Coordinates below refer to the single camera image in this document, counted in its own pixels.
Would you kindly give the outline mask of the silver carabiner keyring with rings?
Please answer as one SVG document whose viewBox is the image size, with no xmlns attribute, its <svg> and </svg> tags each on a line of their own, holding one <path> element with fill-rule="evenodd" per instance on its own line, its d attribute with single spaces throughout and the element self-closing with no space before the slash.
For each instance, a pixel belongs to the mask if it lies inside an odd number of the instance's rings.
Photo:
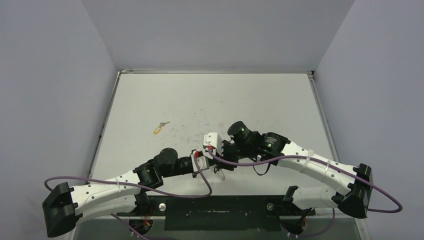
<svg viewBox="0 0 424 240">
<path fill-rule="evenodd" d="M 220 181 L 225 181 L 225 180 L 226 180 L 225 173 L 223 172 L 223 170 L 222 170 L 221 168 L 219 168 L 219 167 L 217 167 L 217 166 L 214 166 L 214 167 L 212 168 L 212 172 L 213 172 L 213 175 L 214 175 L 217 179 L 219 179 Z"/>
</svg>

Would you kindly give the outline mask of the yellow key tag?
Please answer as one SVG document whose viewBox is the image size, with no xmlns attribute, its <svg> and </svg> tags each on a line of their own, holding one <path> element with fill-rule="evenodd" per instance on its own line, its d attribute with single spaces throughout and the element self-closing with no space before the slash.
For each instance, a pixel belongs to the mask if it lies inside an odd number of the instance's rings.
<svg viewBox="0 0 424 240">
<path fill-rule="evenodd" d="M 158 126 L 154 131 L 153 131 L 153 134 L 154 135 L 157 135 L 158 133 L 160 133 L 161 132 L 161 130 L 162 130 L 162 126 Z"/>
</svg>

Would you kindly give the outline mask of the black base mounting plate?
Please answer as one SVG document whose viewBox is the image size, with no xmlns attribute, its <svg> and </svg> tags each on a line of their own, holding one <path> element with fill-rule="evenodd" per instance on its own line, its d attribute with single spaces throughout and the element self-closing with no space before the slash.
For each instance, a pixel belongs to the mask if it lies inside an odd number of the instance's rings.
<svg viewBox="0 0 424 240">
<path fill-rule="evenodd" d="M 213 195 L 205 198 L 150 196 L 120 217 L 163 217 L 166 231 L 280 231 L 280 217 L 297 223 L 315 210 L 300 209 L 283 195 Z"/>
</svg>

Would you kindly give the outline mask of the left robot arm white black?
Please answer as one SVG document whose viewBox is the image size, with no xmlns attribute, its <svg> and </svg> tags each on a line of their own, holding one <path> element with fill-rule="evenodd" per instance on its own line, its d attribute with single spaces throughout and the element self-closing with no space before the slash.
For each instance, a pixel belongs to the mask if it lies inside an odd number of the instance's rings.
<svg viewBox="0 0 424 240">
<path fill-rule="evenodd" d="M 67 181 L 72 176 L 51 177 L 44 182 L 50 193 L 42 203 L 47 236 L 62 236 L 78 223 L 110 214 L 144 215 L 149 210 L 146 192 L 159 193 L 164 178 L 197 174 L 209 167 L 208 159 L 200 151 L 179 157 L 175 149 L 165 148 L 115 178 L 91 178 L 85 185 L 71 186 Z"/>
</svg>

